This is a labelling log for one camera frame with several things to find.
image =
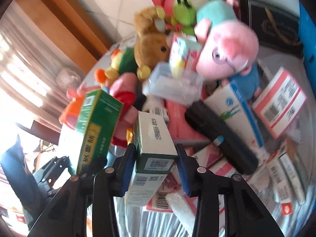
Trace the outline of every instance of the peppa pig plush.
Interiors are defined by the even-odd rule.
[[[237,4],[236,0],[211,0],[199,9],[194,30],[204,47],[196,71],[223,85],[235,80],[250,100],[261,93],[255,63],[259,42],[255,32],[236,18],[233,6]]]
[[[124,103],[121,117],[112,138],[113,145],[123,148],[127,147],[127,130],[134,127],[138,116],[138,110],[133,106],[136,99],[137,83],[137,76],[134,73],[126,72],[114,81],[109,91],[111,96]]]

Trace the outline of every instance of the plastic packaging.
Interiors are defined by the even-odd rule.
[[[77,88],[81,83],[81,78],[75,71],[63,68],[56,77],[56,83],[67,91],[68,88]]]
[[[202,87],[203,77],[196,72],[184,71],[180,78],[174,79],[166,62],[157,64],[148,82],[150,94],[183,105],[199,100]]]

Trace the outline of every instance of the qr code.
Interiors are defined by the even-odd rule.
[[[148,181],[158,181],[159,176],[151,176]]]
[[[95,97],[95,95],[86,97],[86,98],[84,99],[83,106],[91,105],[91,104],[93,103],[93,101],[94,101],[94,97]]]
[[[279,109],[274,103],[263,113],[264,117],[271,123],[275,117],[279,114]]]
[[[156,160],[153,160],[151,162],[151,164],[150,164],[150,167],[162,167],[162,168],[164,168],[164,167],[167,167],[168,162],[169,161],[161,161],[161,160],[156,161]]]

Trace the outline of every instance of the yellow plush toy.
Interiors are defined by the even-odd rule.
[[[159,61],[168,61],[171,38],[166,32],[165,13],[161,7],[148,7],[134,15],[134,27],[139,39],[134,46],[139,80],[146,80]]]

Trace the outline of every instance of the curtain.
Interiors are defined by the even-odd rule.
[[[56,77],[70,66],[39,38],[25,17],[12,2],[0,20],[0,89],[25,108],[28,117],[60,132],[58,117],[69,100]],[[78,67],[71,67],[84,76]]]

